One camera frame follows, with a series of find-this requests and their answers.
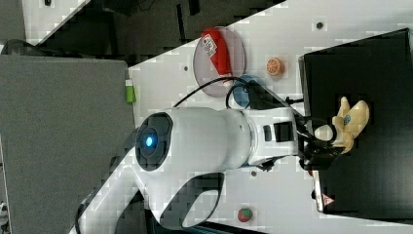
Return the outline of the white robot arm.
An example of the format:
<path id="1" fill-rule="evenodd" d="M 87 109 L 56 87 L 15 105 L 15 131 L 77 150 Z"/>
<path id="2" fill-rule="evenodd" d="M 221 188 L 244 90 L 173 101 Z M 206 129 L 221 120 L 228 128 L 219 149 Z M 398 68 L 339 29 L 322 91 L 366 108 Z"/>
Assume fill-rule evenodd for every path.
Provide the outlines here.
<path id="1" fill-rule="evenodd" d="M 228 171 L 268 171 L 288 156 L 299 157 L 307 170 L 320 170 L 341 153 L 342 136 L 327 124 L 309 131 L 308 120 L 290 107 L 154 113 L 136 129 L 133 147 L 109 178 L 84 202 L 68 234 L 115 234 L 137 194 L 161 226 L 186 229 L 214 213 Z"/>

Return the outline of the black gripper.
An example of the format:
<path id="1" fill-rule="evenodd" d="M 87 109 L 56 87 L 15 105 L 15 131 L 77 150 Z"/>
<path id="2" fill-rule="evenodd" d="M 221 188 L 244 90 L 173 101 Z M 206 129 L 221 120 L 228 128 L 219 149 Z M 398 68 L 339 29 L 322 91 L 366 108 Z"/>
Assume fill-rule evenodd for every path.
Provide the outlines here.
<path id="1" fill-rule="evenodd" d="M 343 153 L 344 146 L 334 146 L 337 131 L 320 118 L 296 118 L 299 163 L 305 171 L 325 171 Z"/>

